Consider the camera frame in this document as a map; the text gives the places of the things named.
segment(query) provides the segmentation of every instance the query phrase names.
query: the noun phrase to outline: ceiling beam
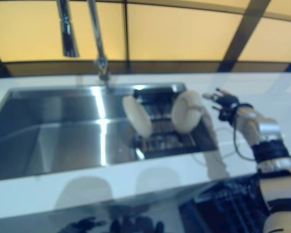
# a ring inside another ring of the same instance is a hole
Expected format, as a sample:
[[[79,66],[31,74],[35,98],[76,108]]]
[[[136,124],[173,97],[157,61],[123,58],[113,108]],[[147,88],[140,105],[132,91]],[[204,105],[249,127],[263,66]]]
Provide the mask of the ceiling beam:
[[[262,18],[270,0],[251,0],[239,27],[219,65],[218,72],[231,72],[250,36]]]

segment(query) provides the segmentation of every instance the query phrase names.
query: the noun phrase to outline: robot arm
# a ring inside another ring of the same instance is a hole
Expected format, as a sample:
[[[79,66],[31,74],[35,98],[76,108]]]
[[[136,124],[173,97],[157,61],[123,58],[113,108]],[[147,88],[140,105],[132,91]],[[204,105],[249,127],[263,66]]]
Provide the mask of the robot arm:
[[[242,133],[251,147],[259,172],[259,188],[270,216],[265,233],[291,232],[291,156],[286,149],[278,123],[257,112],[251,104],[240,103],[226,91],[204,94],[220,105],[219,119]]]

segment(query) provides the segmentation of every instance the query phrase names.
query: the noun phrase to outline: dishwasher rack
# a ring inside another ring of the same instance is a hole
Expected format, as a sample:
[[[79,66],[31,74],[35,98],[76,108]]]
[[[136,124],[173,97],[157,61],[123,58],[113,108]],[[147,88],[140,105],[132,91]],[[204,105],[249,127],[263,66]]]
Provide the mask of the dishwasher rack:
[[[179,134],[171,122],[172,105],[179,93],[171,89],[158,92],[137,93],[135,98],[143,105],[150,116],[153,134],[149,138],[135,135],[132,140],[133,146],[146,158],[155,158],[175,154],[200,152],[203,149],[198,143],[198,135],[208,134],[206,127],[201,121],[189,134]]]

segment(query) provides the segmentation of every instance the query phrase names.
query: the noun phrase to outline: white plate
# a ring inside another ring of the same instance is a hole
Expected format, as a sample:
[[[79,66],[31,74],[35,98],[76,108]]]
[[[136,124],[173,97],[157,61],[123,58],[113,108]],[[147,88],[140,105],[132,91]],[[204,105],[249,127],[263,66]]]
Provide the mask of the white plate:
[[[179,133],[190,133],[202,117],[203,104],[195,91],[184,91],[176,99],[171,110],[171,121]]]
[[[150,137],[152,123],[144,107],[133,96],[124,96],[122,99],[124,112],[134,129],[142,137]]]

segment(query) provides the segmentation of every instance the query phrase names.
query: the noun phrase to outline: yellow wall panel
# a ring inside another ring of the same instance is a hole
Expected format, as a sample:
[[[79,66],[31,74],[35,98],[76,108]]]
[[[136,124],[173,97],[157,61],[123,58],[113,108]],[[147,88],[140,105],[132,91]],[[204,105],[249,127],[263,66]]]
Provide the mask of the yellow wall panel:
[[[229,7],[239,7],[239,8],[247,8],[250,0],[178,0],[178,1],[192,1],[192,2],[201,2],[207,4],[216,4],[223,5]]]
[[[0,59],[12,61],[96,59],[97,49],[86,2],[70,2],[79,58],[63,56],[56,1],[0,1]],[[123,60],[122,5],[98,3],[106,54]]]
[[[291,62],[291,22],[262,18],[239,60]]]
[[[291,17],[291,0],[271,0],[264,15],[274,17],[284,15]]]
[[[128,5],[132,60],[222,60],[241,15]]]

